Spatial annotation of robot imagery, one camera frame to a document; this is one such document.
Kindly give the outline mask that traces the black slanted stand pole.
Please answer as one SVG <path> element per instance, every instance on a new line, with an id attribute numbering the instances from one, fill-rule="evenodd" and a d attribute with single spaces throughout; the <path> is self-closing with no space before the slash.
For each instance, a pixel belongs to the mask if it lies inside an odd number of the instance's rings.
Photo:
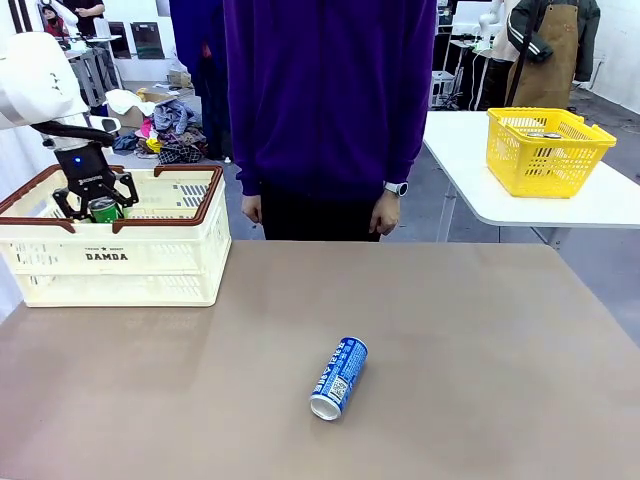
<path id="1" fill-rule="evenodd" d="M 534 12 L 528 13 L 528 20 L 525 28 L 525 33 L 523 34 L 523 37 L 521 39 L 521 47 L 519 48 L 519 58 L 518 58 L 518 61 L 516 62 L 516 68 L 512 76 L 511 86 L 509 88 L 508 95 L 505 100 L 506 107 L 512 107 L 513 102 L 515 100 L 515 96 L 516 96 L 518 85 L 519 85 L 519 80 L 524 68 L 525 60 L 527 58 L 527 52 L 531 42 L 533 28 L 537 18 L 537 9 L 539 7 L 539 0 L 533 0 L 533 5 L 534 5 L 533 7 Z"/>

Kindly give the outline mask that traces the small black panel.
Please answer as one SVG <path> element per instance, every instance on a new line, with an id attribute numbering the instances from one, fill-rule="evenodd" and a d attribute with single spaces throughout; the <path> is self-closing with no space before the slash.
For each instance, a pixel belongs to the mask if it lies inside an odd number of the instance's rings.
<path id="1" fill-rule="evenodd" d="M 130 59 L 131 51 L 127 41 L 126 29 L 123 22 L 109 21 L 109 30 L 113 40 L 110 42 L 116 59 Z"/>

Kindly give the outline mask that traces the person in brown apron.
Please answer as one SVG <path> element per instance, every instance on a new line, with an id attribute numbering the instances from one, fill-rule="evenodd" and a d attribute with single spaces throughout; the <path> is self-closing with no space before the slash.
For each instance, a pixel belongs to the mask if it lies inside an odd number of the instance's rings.
<path id="1" fill-rule="evenodd" d="M 533 7 L 533 0 L 520 0 L 507 16 L 508 38 L 518 52 Z M 569 106 L 572 85 L 591 79 L 600 18 L 597 0 L 539 0 L 513 107 Z M 516 62 L 509 73 L 510 84 Z"/>

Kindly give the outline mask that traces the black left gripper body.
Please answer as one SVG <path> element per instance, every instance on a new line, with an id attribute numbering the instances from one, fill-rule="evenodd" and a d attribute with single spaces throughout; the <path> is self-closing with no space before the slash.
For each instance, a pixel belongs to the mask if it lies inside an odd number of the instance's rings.
<path id="1" fill-rule="evenodd" d="M 68 150 L 56 149 L 54 155 L 67 180 L 66 187 L 53 193 L 58 206 L 69 206 L 70 193 L 80 199 L 81 206 L 88 206 L 100 198 L 121 202 L 121 195 L 115 189 L 116 174 L 107 164 L 99 143 L 87 143 Z"/>

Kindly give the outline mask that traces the white side table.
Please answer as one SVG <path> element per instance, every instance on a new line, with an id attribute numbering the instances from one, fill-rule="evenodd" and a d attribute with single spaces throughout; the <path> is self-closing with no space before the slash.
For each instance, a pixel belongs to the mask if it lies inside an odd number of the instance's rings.
<path id="1" fill-rule="evenodd" d="M 481 222 L 526 227 L 558 250 L 571 230 L 640 230 L 640 185 L 605 163 L 594 169 L 572 199 L 516 198 L 486 166 L 489 118 L 484 112 L 435 111 L 427 116 L 423 143 L 446 175 L 437 240 L 446 242 L 456 200 Z"/>

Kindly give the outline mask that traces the blue can with QR code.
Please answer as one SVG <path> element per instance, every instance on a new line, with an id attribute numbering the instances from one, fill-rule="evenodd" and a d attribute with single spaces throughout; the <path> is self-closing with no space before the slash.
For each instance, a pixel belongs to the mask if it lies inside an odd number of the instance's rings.
<path id="1" fill-rule="evenodd" d="M 314 415 L 324 421 L 342 416 L 367 358 L 368 348 L 359 338 L 339 341 L 309 397 Z"/>

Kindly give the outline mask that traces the white cloth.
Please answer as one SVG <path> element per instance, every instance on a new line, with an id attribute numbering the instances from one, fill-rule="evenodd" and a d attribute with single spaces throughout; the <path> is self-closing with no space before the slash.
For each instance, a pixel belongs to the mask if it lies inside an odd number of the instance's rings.
<path id="1" fill-rule="evenodd" d="M 122 89 L 113 89 L 105 93 L 108 106 L 118 115 L 126 115 L 132 108 L 137 108 L 144 116 L 150 116 L 155 103 L 142 100 L 137 94 Z"/>

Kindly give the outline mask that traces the green drink can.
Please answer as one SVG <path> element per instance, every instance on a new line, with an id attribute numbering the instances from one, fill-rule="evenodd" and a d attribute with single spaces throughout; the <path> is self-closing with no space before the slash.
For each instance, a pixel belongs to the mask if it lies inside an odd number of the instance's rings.
<path id="1" fill-rule="evenodd" d="M 124 214 L 118 203 L 109 197 L 91 200 L 88 204 L 89 212 L 96 223 L 114 223 L 123 219 Z"/>

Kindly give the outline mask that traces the person in purple sweater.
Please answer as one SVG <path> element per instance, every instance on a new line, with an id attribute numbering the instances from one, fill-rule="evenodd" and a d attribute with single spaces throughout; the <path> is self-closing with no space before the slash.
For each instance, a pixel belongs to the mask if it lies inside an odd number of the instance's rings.
<path id="1" fill-rule="evenodd" d="M 378 241 L 401 89 L 432 78 L 436 0 L 223 0 L 228 86 L 251 95 L 269 240 Z"/>

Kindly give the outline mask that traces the white background work table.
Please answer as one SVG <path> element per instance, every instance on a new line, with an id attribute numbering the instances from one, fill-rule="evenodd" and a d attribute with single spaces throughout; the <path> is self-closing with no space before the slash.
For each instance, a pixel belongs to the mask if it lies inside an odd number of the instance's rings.
<path id="1" fill-rule="evenodd" d="M 106 102 L 106 93 L 114 89 L 121 89 L 122 82 L 119 72 L 116 69 L 115 59 L 111 43 L 120 40 L 121 35 L 111 35 L 106 38 L 81 37 L 70 40 L 70 49 L 65 51 L 65 55 L 78 80 L 80 90 L 89 107 L 98 107 Z M 101 49 L 96 48 L 96 44 L 106 43 L 106 51 L 109 54 L 111 63 L 114 65 L 115 81 L 112 82 L 109 70 L 102 58 Z"/>

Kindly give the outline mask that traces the person's left forearm purple sleeve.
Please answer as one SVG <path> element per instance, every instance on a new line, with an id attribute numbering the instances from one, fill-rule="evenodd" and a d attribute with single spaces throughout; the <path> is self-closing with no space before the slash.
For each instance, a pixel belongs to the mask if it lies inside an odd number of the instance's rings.
<path id="1" fill-rule="evenodd" d="M 407 181 L 419 154 L 429 111 L 430 80 L 404 86 L 391 118 L 385 181 Z"/>

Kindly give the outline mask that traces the large black panel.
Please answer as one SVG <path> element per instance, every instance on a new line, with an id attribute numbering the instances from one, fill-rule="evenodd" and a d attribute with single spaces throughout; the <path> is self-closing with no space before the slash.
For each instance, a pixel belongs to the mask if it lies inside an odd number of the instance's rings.
<path id="1" fill-rule="evenodd" d="M 156 22 L 132 22 L 130 24 L 136 55 L 140 60 L 165 58 L 159 27 Z"/>

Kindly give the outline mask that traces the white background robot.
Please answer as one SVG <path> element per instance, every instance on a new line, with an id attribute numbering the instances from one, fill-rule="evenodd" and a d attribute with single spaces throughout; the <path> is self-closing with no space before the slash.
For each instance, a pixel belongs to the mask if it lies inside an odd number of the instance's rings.
<path id="1" fill-rule="evenodd" d="M 59 39 L 78 36 L 78 17 L 58 0 L 41 0 L 44 29 Z"/>

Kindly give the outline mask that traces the background person in black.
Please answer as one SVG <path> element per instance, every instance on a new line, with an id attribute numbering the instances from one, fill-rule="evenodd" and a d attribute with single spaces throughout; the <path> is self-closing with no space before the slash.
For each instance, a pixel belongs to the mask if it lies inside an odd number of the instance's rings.
<path id="1" fill-rule="evenodd" d="M 96 27 L 94 20 L 104 17 L 103 0 L 74 0 L 73 11 L 78 17 L 77 27 L 84 36 L 94 37 Z"/>

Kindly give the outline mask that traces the white equipment rack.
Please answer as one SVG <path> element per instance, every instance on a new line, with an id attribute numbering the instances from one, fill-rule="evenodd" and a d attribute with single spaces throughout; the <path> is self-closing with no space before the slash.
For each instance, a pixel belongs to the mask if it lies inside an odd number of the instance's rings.
<path id="1" fill-rule="evenodd" d="M 447 71 L 433 71 L 429 106 L 432 109 L 446 106 L 453 95 L 454 84 L 454 75 Z"/>

